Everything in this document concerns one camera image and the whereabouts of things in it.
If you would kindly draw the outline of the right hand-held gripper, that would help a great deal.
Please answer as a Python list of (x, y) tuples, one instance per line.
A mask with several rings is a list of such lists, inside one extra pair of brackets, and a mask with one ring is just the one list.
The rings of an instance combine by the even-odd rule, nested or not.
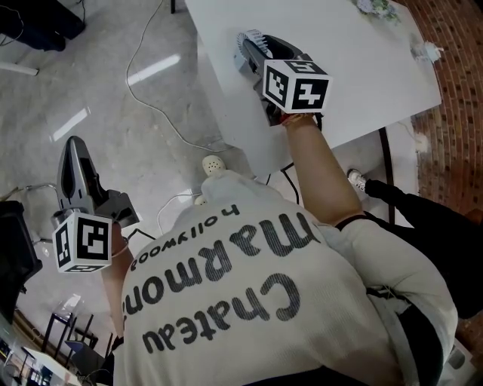
[(272, 35), (242, 42), (243, 72), (258, 75), (254, 90), (270, 127), (283, 114), (322, 116), (333, 79), (307, 54)]

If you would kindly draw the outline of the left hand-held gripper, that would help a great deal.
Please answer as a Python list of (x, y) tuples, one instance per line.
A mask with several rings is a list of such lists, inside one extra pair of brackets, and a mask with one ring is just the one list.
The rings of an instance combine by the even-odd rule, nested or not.
[[(80, 198), (91, 198), (94, 206), (108, 199), (84, 140), (71, 136), (63, 148), (57, 174), (61, 208), (71, 204), (75, 187)], [(111, 219), (69, 209), (55, 213), (52, 221), (54, 258), (60, 273), (93, 273), (111, 265)]]

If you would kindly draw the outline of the person's left forearm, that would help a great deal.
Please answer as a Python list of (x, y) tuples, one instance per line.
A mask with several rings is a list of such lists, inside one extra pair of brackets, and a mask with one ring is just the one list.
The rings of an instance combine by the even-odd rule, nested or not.
[[(112, 224), (112, 242), (122, 236), (122, 229), (118, 223)], [(101, 271), (103, 285), (108, 299), (110, 314), (118, 337), (124, 335), (124, 319), (122, 311), (122, 289), (125, 276), (133, 261), (129, 248), (120, 256), (112, 258), (109, 267)]]

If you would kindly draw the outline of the person's right forearm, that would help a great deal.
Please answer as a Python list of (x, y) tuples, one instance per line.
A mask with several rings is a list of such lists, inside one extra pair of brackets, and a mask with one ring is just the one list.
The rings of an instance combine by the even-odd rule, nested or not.
[(361, 201), (309, 114), (285, 115), (303, 205), (319, 222), (338, 225), (364, 214)]

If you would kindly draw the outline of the white desk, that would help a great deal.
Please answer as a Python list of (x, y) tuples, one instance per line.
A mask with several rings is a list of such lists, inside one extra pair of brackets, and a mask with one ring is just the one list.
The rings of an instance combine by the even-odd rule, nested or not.
[(399, 23), (363, 15), (352, 0), (185, 0), (198, 33), (198, 74), (221, 136), (241, 149), (256, 176), (291, 161), (283, 127), (270, 127), (255, 78), (235, 66), (236, 37), (257, 29), (281, 38), (333, 78), (322, 120), (331, 147), (350, 142), (441, 103), (430, 61), (410, 11)]

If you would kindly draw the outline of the thin wrist bangle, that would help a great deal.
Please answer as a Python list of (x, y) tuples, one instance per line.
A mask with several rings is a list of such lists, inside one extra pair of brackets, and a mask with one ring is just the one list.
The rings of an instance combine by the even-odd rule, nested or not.
[(124, 237), (117, 237), (112, 242), (112, 254), (111, 257), (114, 259), (117, 256), (122, 255), (129, 248), (129, 240)]

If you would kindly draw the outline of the black chair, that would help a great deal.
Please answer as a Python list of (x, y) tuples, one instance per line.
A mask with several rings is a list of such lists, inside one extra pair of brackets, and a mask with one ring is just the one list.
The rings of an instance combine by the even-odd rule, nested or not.
[(47, 236), (32, 236), (24, 219), (23, 204), (11, 197), (45, 188), (57, 189), (55, 184), (47, 182), (16, 187), (0, 196), (0, 316), (9, 324), (14, 321), (19, 295), (26, 292), (26, 282), (43, 268), (35, 245), (52, 242)]

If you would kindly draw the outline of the pale flower bouquet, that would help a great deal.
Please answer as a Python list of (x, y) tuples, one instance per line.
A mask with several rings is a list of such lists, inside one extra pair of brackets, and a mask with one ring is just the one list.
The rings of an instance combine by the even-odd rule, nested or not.
[(398, 23), (400, 21), (396, 8), (389, 0), (352, 0), (358, 10), (379, 20)]

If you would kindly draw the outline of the white work table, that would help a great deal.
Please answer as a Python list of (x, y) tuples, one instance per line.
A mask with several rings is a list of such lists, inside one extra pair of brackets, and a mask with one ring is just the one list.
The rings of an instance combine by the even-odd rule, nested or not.
[(0, 62), (0, 69), (10, 72), (16, 72), (29, 76), (37, 76), (39, 70), (21, 66), (16, 63)]

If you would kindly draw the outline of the person's cream trousers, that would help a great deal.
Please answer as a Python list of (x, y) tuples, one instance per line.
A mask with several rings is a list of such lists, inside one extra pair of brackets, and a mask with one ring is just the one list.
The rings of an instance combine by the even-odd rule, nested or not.
[(195, 210), (227, 209), (234, 204), (249, 213), (267, 211), (271, 206), (280, 205), (285, 199), (275, 189), (258, 181), (242, 176), (231, 170), (223, 170), (209, 176), (202, 183), (205, 205), (194, 205)]

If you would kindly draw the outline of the clear cup with straw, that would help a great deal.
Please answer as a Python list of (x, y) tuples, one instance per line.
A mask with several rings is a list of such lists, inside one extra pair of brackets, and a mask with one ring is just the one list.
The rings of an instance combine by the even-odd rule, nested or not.
[(433, 42), (424, 41), (419, 39), (416, 35), (411, 35), (410, 52), (416, 61), (435, 63), (441, 59), (445, 49), (437, 46)]

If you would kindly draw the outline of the white plinth black edge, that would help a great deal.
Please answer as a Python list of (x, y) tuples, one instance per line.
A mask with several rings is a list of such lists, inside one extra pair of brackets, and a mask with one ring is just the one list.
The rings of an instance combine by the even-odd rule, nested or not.
[(368, 178), (418, 195), (414, 134), (413, 122), (406, 118), (338, 146), (334, 154), (345, 171), (354, 168)]

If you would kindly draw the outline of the person's printed white shirt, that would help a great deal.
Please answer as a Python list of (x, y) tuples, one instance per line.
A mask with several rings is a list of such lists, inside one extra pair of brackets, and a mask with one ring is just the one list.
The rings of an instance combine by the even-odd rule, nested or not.
[(122, 290), (114, 386), (435, 382), (457, 309), (437, 268), (364, 217), (281, 198), (195, 207), (139, 252)]

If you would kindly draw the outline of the black metal frame stand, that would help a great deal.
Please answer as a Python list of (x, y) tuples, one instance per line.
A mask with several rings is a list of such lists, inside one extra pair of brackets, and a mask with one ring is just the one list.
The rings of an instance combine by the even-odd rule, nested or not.
[(88, 315), (87, 322), (82, 324), (82, 318), (73, 312), (52, 313), (47, 329), (41, 335), (40, 351), (67, 367), (74, 354), (74, 350), (68, 346), (67, 341), (83, 342), (90, 348), (96, 348), (99, 338), (91, 331), (93, 320), (93, 314)]

